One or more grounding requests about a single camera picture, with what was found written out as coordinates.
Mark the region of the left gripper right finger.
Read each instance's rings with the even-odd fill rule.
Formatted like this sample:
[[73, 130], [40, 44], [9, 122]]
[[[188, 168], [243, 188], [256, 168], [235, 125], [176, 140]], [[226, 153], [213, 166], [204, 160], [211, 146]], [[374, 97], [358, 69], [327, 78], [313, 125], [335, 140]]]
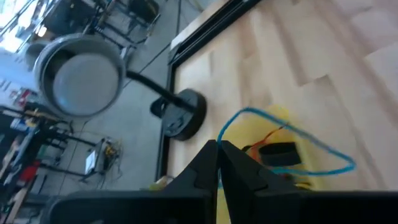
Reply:
[[398, 191], [304, 190], [221, 142], [232, 224], [398, 224]]

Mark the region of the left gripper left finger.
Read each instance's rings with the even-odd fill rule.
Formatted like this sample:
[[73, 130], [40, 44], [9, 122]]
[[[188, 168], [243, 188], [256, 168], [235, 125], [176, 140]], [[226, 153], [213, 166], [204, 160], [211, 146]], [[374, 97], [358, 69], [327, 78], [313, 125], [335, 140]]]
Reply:
[[90, 190], [47, 204], [42, 224], [215, 224], [218, 149], [209, 140], [160, 190]]

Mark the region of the red rubber band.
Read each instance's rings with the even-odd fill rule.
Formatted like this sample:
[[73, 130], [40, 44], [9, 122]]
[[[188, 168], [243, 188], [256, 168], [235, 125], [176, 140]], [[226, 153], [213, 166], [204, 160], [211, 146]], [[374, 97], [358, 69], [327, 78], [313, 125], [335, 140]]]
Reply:
[[261, 156], [259, 152], [260, 148], [270, 145], [272, 143], [285, 142], [283, 137], [284, 128], [285, 125], [273, 129], [272, 131], [267, 133], [261, 140], [255, 142], [253, 145], [250, 145], [246, 153], [249, 154], [256, 162], [261, 163]]

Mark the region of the blue rubber band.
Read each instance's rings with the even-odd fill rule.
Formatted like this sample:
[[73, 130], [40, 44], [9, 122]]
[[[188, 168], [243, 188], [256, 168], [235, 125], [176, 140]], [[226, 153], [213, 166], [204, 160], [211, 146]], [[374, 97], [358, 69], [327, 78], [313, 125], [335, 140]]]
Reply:
[[[293, 125], [291, 121], [286, 122], [285, 120], [277, 118], [276, 116], [271, 115], [271, 114], [265, 112], [265, 110], [261, 110], [259, 108], [246, 107], [246, 108], [239, 110], [237, 113], [235, 113], [226, 122], [226, 124], [224, 124], [224, 126], [219, 131], [219, 133], [216, 137], [216, 142], [218, 144], [220, 144], [221, 141], [226, 141], [226, 140], [222, 139], [226, 129], [232, 124], [233, 121], [237, 121], [238, 118], [243, 118], [243, 115], [247, 115], [247, 114], [254, 114], [254, 115], [260, 116], [262, 119], [271, 121], [272, 123], [278, 124], [280, 126], [285, 125], [284, 129], [291, 131], [294, 134], [297, 134], [299, 137], [308, 140], [310, 142], [310, 144], [315, 146], [315, 149], [313, 151], [316, 151], [316, 150], [324, 151], [326, 154], [343, 161], [343, 164], [336, 168], [323, 169], [323, 168], [317, 167], [317, 168], [315, 168], [315, 171], [288, 169], [288, 168], [286, 168], [287, 166], [271, 167], [271, 166], [265, 166], [263, 163], [262, 164], [259, 163], [260, 165], [262, 165], [266, 168], [269, 168], [271, 171], [273, 171], [276, 174], [279, 174], [283, 177], [290, 178], [291, 180], [293, 180], [294, 183], [295, 183], [295, 181], [294, 181], [294, 177], [292, 174], [297, 174], [297, 175], [302, 175], [302, 176], [311, 176], [311, 177], [333, 177], [333, 176], [352, 172], [357, 167], [355, 160], [351, 156], [349, 156], [349, 155], [335, 149], [334, 147], [330, 146], [329, 144], [321, 141], [314, 135], [310, 134], [308, 131]], [[248, 147], [249, 146], [244, 146], [242, 149], [240, 149], [240, 148], [238, 148], [238, 149], [242, 150], [245, 154], [247, 154], [246, 152], [248, 150]]]

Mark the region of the yellow plastic bin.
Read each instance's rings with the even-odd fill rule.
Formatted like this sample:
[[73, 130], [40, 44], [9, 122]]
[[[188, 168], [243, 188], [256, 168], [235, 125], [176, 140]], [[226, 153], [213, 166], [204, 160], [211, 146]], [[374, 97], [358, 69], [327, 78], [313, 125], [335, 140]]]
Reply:
[[[279, 105], [270, 105], [265, 108], [265, 112], [283, 119], [286, 122], [294, 121], [289, 117], [289, 111]], [[261, 140], [267, 133], [280, 125], [272, 123], [271, 121], [262, 119], [260, 116], [254, 114], [243, 115], [243, 118], [238, 118], [226, 129], [222, 139], [227, 140], [242, 149], [244, 146], [253, 145], [255, 142]], [[284, 129], [283, 134], [285, 142], [296, 143], [299, 156], [302, 160], [301, 164], [294, 166], [287, 166], [288, 169], [310, 170], [315, 171], [316, 156], [314, 153], [315, 146], [304, 138], [299, 137], [291, 131]], [[312, 185], [312, 190], [325, 190], [327, 188], [326, 177], [311, 177], [292, 174], [295, 183], [308, 182]], [[217, 218], [216, 224], [231, 224], [228, 207], [226, 204], [226, 197], [224, 195], [221, 180], [219, 181], [218, 198], [217, 198]]]

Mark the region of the black desk lamp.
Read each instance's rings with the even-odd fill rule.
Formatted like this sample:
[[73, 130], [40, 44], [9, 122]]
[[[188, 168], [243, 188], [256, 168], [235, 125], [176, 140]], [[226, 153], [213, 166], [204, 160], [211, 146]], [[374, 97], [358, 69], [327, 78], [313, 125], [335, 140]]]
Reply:
[[61, 118], [88, 120], [112, 107], [125, 80], [159, 94], [150, 112], [161, 119], [163, 133], [178, 141], [190, 139], [202, 126], [205, 97], [186, 88], [172, 93], [140, 73], [128, 70], [120, 53], [103, 39], [69, 34], [29, 46], [35, 58], [35, 84], [49, 110]]

